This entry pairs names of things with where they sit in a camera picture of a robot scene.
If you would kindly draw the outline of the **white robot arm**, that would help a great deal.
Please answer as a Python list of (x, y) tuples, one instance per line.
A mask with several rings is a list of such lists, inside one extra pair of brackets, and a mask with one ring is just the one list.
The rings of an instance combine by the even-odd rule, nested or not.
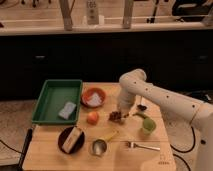
[(201, 134), (195, 171), (213, 171), (213, 104), (160, 88), (147, 83), (146, 79), (147, 75), (142, 69), (134, 69), (120, 76), (118, 111), (122, 116), (128, 114), (138, 95), (181, 116)]

